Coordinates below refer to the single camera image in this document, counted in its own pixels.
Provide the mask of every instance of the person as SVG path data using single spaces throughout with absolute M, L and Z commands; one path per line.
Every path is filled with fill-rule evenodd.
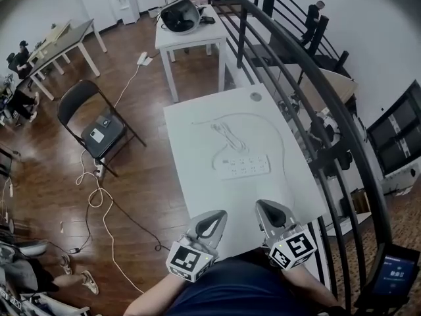
M 324 6 L 325 4 L 323 1 L 317 1 L 315 5 L 309 6 L 309 11 L 305 20 L 305 27 L 307 28 L 307 31 L 303 34 L 301 40 L 301 45 L 303 47 L 305 47 L 307 43 L 313 39 L 317 24 L 319 22 L 319 11 L 321 11 Z
M 32 67 L 27 62 L 25 53 L 10 53 L 6 60 L 11 70 L 14 70 L 14 67 L 11 67 L 11 65 L 16 67 L 16 73 L 20 80 L 24 80 L 31 73 Z
M 32 113 L 25 108 L 25 105 L 33 105 Z M 35 93 L 35 97 L 31 98 L 16 89 L 12 95 L 8 96 L 7 108 L 11 113 L 16 111 L 19 115 L 32 122 L 37 117 L 37 111 L 35 110 L 39 105 L 39 93 Z
M 29 55 L 28 48 L 26 48 L 26 46 L 28 46 L 28 42 L 26 42 L 25 40 L 22 40 L 19 43 L 19 52 L 20 54 L 22 54 L 22 57 L 24 58 L 24 60 L 28 62 L 30 55 Z
M 98 285 L 89 271 L 74 275 L 70 267 L 70 257 L 61 256 L 60 266 L 65 275 L 53 277 L 46 271 L 37 259 L 16 259 L 13 262 L 0 264 L 0 284 L 10 294 L 20 300 L 18 293 L 57 292 L 60 288 L 82 284 L 95 295 L 98 295 Z
M 251 261 L 243 257 L 248 253 L 215 263 L 195 283 L 167 275 L 134 300 L 124 316 L 310 316 L 320 307 L 330 315 L 346 315 L 303 265 L 281 271 L 265 254 L 264 261 Z

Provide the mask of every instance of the table leg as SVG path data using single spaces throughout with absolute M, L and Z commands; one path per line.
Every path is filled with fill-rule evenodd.
M 60 72 L 60 74 L 64 75 L 64 70 L 61 68 L 61 66 L 57 63 L 56 60 L 53 60 L 53 64 L 56 67 L 56 69 Z
M 97 66 L 95 66 L 95 63 L 92 61 L 89 54 L 87 53 L 84 44 L 82 42 L 80 42 L 80 43 L 78 43 L 78 47 L 79 47 L 80 51 L 82 52 L 82 55 L 85 57 L 86 62 L 91 67 L 93 73 L 96 75 L 96 77 L 98 77 L 100 75 L 99 70 L 98 70 Z
M 63 56 L 63 59 L 66 61 L 67 64 L 70 64 L 70 59 L 68 58 L 66 54 L 63 54 L 61 56 Z
M 45 86 L 42 85 L 42 83 L 37 79 L 35 75 L 31 76 L 31 79 L 35 82 L 35 84 L 38 86 L 39 89 L 52 101 L 54 100 L 54 96 L 50 94 L 50 92 L 47 90 Z
M 93 24 L 92 24 L 92 29 L 93 29 L 93 32 L 95 33 L 95 37 L 97 38 L 97 40 L 99 42 L 99 46 L 101 47 L 103 52 L 106 53 L 107 48 L 105 47 L 104 41 L 103 41 L 101 35 L 99 35 L 99 32 L 95 29 L 95 26 Z
M 166 79 L 168 80 L 168 84 L 170 85 L 172 100 L 174 101 L 174 103 L 178 103 L 178 94 L 177 94 L 176 85 L 174 83 L 174 79 L 172 77 L 170 60 L 168 60 L 168 52 L 165 49 L 160 49 L 160 52 L 161 52 L 162 63 L 164 63 Z
M 29 64 L 32 66 L 32 68 L 35 67 L 35 64 L 32 61 L 29 61 Z M 42 72 L 39 71 L 39 72 L 37 72 L 37 74 L 42 80 L 45 80 L 45 76 Z
M 170 50 L 170 58 L 171 58 L 171 62 L 176 62 L 176 57 L 174 55 L 174 51 Z
M 218 92 L 223 92 L 225 88 L 225 63 L 226 63 L 226 40 L 219 43 L 219 73 Z

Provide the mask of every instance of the wooden floor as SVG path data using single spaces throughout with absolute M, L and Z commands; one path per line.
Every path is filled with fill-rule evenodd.
M 61 96 L 78 80 L 93 80 L 114 103 L 127 81 L 136 71 L 136 62 L 143 51 L 153 56 L 155 27 L 149 17 L 143 16 L 137 24 L 109 30 L 103 35 L 108 52 L 103 53 L 95 37 L 87 38 L 86 47 L 101 76 L 96 78 L 78 49 L 70 52 L 71 63 L 59 63 L 65 74 L 54 69 L 44 81 L 56 97 L 53 102 L 41 94 L 38 117 L 33 123 L 17 128 L 14 134 L 1 130 L 1 141 L 22 154 L 22 163 L 15 163 L 12 178 L 14 197 L 8 199 L 15 219 L 30 224 L 32 237 L 47 238 L 61 248 L 80 247 L 88 235 L 85 224 L 87 198 L 95 189 L 92 177 L 82 185 L 75 180 L 81 174 L 82 147 L 59 124 L 57 104 Z M 204 47 L 176 51 L 177 62 L 172 64 L 180 101 L 201 97 L 217 91 L 218 54 L 206 56 Z M 39 91 L 34 85 L 33 92 Z M 126 90 L 117 109 L 145 138 L 147 147 L 132 140 L 112 161 L 111 166 L 120 175 L 106 174 L 103 187 L 130 216 L 152 230 L 168 247 L 185 230 L 189 220 L 178 182 L 170 142 L 166 132 L 163 108 L 172 104 L 170 90 L 160 56 L 149 66 L 140 68 Z M 98 100 L 89 102 L 77 114 L 74 129 L 82 123 L 95 120 L 101 110 Z M 86 154 L 84 163 L 93 171 L 93 161 Z M 92 241 L 77 255 L 72 256 L 74 269 L 89 269 L 96 279 L 100 294 L 94 296 L 86 288 L 77 287 L 59 292 L 60 300 L 83 307 L 88 305 L 93 315 L 121 315 L 139 293 L 121 275 L 111 259 L 111 239 L 102 216 L 110 201 L 105 198 L 102 207 L 89 210 Z M 146 290 L 166 273 L 164 265 L 168 252 L 155 251 L 154 238 L 140 230 L 116 207 L 111 209 L 107 224 L 115 237 L 116 260 L 126 274 L 142 290 Z M 61 268 L 55 260 L 62 252 L 50 247 L 42 262 L 55 275 Z

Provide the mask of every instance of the shoe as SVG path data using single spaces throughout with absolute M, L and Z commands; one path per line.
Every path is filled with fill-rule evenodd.
M 66 255 L 62 255 L 61 256 L 63 261 L 64 261 L 64 265 L 60 265 L 64 272 L 66 273 L 66 275 L 71 275 L 73 274 L 73 270 L 72 267 L 70 266 L 70 256 Z
M 37 107 L 39 105 L 39 92 L 35 93 L 35 106 Z
M 37 117 L 38 113 L 35 111 L 31 117 L 29 118 L 29 123 L 32 123 L 32 121 Z
M 99 288 L 97 283 L 94 281 L 91 273 L 89 271 L 83 271 L 82 275 L 86 277 L 86 281 L 82 283 L 85 287 L 91 290 L 95 295 L 99 294 Z

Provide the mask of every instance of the black chair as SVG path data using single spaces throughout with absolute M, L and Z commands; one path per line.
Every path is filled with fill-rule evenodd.
M 99 94 L 107 103 L 107 107 L 98 118 L 82 131 L 80 137 L 68 127 L 74 113 L 92 96 Z M 118 175 L 101 160 L 123 138 L 127 129 L 133 136 L 110 158 L 114 158 L 126 144 L 136 137 L 146 146 L 145 142 L 133 131 L 130 125 L 121 117 L 110 101 L 104 96 L 98 86 L 87 80 L 82 80 L 72 86 L 61 98 L 57 116 L 60 123 L 82 145 L 86 151 L 100 164 L 110 171 L 115 177 Z
M 7 57 L 7 62 L 8 62 L 8 67 L 11 71 L 15 72 L 18 74 L 19 79 L 21 80 L 21 83 L 19 83 L 16 87 L 18 88 L 21 84 L 23 84 L 26 80 L 26 78 L 28 77 L 28 75 L 31 73 L 32 67 L 30 66 L 29 63 L 27 63 L 28 65 L 28 69 L 26 69 L 24 72 L 23 71 L 19 71 L 18 70 L 18 61 L 16 60 L 16 55 L 14 53 L 11 53 L 8 57 Z M 28 82 L 28 89 L 31 89 L 32 86 L 32 80 L 30 80 Z

